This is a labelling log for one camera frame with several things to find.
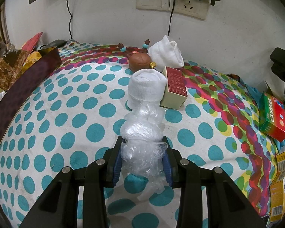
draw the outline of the metal screw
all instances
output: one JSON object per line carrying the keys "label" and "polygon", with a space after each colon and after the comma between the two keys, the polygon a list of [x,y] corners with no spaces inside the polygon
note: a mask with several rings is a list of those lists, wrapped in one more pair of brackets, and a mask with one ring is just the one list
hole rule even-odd
{"label": "metal screw", "polygon": [[214,171],[218,174],[221,174],[223,172],[222,168],[221,167],[215,167],[214,168]]}
{"label": "metal screw", "polygon": [[68,173],[68,172],[70,172],[70,170],[71,170],[71,168],[68,167],[68,166],[66,166],[66,167],[64,167],[64,168],[62,169],[62,172],[63,172],[63,173]]}
{"label": "metal screw", "polygon": [[180,163],[181,163],[182,165],[188,165],[188,164],[189,164],[189,160],[188,160],[188,159],[181,159],[181,160],[180,160]]}
{"label": "metal screw", "polygon": [[97,161],[96,161],[96,164],[98,164],[98,165],[102,165],[102,164],[104,164],[105,163],[105,160],[104,159],[98,159]]}

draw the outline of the yellow package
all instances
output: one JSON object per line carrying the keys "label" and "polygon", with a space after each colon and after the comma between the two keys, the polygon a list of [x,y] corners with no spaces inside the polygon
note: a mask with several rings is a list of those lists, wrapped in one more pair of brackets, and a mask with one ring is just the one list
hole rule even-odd
{"label": "yellow package", "polygon": [[270,185],[271,222],[280,220],[285,214],[285,147],[277,155],[277,162],[279,171]]}

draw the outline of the bed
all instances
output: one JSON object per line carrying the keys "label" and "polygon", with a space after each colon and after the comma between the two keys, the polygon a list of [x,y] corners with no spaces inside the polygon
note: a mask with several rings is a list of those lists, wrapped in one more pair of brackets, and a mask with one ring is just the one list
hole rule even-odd
{"label": "bed", "polygon": [[[68,42],[59,53],[63,64],[23,104],[0,144],[0,204],[13,227],[64,166],[78,169],[102,158],[130,112],[132,72],[117,45]],[[257,104],[244,85],[216,70],[189,60],[180,70],[188,99],[180,110],[166,111],[170,146],[200,167],[222,167],[259,215],[268,214],[277,148],[258,130]],[[116,188],[104,190],[109,225],[174,228],[180,190],[147,189],[147,178],[122,171]],[[82,195],[81,188],[78,227]]]}

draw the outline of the wall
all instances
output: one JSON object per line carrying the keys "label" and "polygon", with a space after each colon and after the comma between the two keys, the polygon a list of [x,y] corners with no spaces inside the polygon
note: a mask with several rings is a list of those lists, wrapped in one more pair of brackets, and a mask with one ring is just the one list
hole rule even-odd
{"label": "wall", "polygon": [[[69,0],[73,37],[141,47],[167,33],[170,12],[138,10],[135,0]],[[45,43],[69,39],[65,0],[7,0],[6,20],[16,47],[39,31]],[[264,80],[283,94],[284,84],[270,67],[275,47],[285,49],[285,8],[279,0],[222,0],[211,6],[205,21],[174,14],[170,36],[183,57],[223,73],[241,76],[263,90]]]}

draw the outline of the green and red medicine box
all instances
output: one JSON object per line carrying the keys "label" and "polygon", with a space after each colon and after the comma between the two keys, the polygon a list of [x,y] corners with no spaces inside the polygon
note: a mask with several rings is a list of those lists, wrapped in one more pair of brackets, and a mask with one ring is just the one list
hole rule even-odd
{"label": "green and red medicine box", "polygon": [[285,139],[284,106],[268,93],[263,93],[260,100],[260,131],[280,142]]}

